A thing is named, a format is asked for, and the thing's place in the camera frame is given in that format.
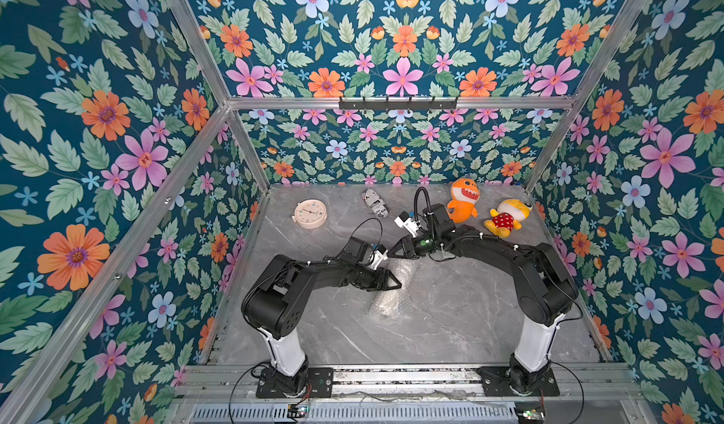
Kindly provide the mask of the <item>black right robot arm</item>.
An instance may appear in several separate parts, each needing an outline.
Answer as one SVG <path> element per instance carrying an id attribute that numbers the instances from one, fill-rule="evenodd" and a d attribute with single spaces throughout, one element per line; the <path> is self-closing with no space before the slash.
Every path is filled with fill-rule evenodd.
<path id="1" fill-rule="evenodd" d="M 390 249 L 390 258 L 418 259 L 438 253 L 443 262 L 472 259 L 512 279 L 523 324 L 508 368 L 496 377 L 518 396 L 530 396 L 554 384 L 552 346 L 578 297 L 556 248 L 545 242 L 520 245 L 456 224 L 442 205 L 413 215 L 403 212 L 394 222 L 407 235 Z"/>

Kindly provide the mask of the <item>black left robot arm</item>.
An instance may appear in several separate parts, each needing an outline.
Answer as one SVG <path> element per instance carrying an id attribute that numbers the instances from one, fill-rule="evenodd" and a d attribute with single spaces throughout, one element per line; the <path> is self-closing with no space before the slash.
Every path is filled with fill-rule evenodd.
<path id="1" fill-rule="evenodd" d="M 309 361 L 297 326 L 312 293 L 347 286 L 366 292 L 400 289 L 403 283 L 381 266 L 384 260 L 373 245 L 350 237 L 338 254 L 320 261 L 299 261 L 284 254 L 270 261 L 241 305 L 244 320 L 262 335 L 269 350 L 268 386 L 287 397 L 307 392 Z"/>

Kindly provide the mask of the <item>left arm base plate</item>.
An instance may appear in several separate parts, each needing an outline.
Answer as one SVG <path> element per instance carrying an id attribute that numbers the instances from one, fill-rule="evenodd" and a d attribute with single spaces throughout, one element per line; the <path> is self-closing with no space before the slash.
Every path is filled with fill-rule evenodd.
<path id="1" fill-rule="evenodd" d="M 331 367 L 307 367 L 288 377 L 271 367 L 263 369 L 257 399 L 329 399 L 332 397 L 335 371 Z"/>

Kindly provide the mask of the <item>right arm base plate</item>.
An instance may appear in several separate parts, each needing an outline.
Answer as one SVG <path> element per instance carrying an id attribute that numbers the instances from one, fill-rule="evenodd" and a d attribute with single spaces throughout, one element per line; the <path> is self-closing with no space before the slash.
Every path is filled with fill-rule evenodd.
<path id="1" fill-rule="evenodd" d="M 550 367 L 528 372 L 522 367 L 479 367 L 486 397 L 558 397 L 560 389 Z"/>

